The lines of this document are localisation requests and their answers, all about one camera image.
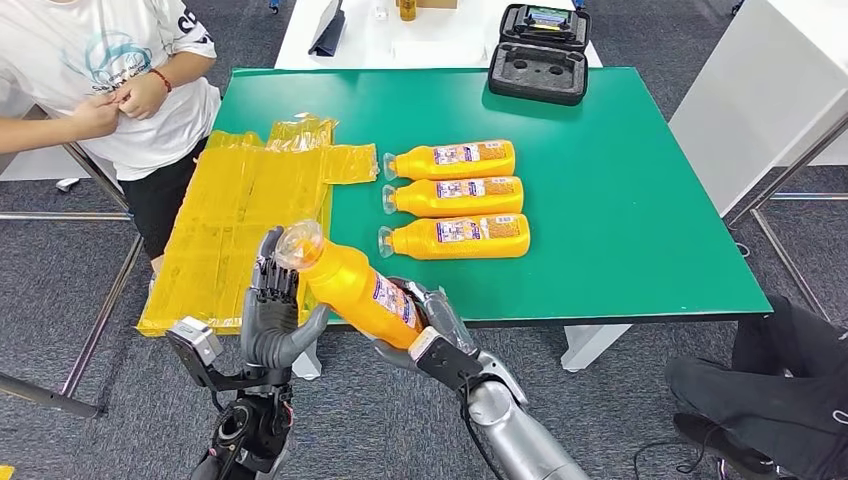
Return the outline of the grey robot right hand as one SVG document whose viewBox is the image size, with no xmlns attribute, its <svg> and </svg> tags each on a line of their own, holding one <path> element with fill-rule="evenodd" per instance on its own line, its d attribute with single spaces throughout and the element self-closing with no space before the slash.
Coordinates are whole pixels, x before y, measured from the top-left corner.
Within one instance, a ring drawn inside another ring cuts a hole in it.
<svg viewBox="0 0 848 480">
<path fill-rule="evenodd" d="M 388 280 L 414 301 L 427 326 L 434 327 L 440 335 L 465 354 L 474 358 L 478 356 L 479 348 L 474 344 L 463 320 L 441 288 L 428 290 L 419 282 L 401 277 L 389 277 Z M 385 362 L 401 369 L 420 373 L 406 350 L 397 349 L 381 339 L 375 339 L 371 344 Z"/>
</svg>

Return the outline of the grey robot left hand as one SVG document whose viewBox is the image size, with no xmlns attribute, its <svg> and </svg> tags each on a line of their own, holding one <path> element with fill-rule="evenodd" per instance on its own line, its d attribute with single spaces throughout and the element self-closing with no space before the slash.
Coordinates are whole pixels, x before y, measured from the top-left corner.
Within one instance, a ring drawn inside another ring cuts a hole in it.
<svg viewBox="0 0 848 480">
<path fill-rule="evenodd" d="M 269 369 L 291 367 L 302 354 L 314 351 L 330 313 L 329 306 L 320 303 L 305 324 L 298 323 L 298 272 L 279 266 L 275 259 L 284 232 L 282 226 L 273 227 L 260 241 L 242 314 L 243 359 Z"/>
</svg>

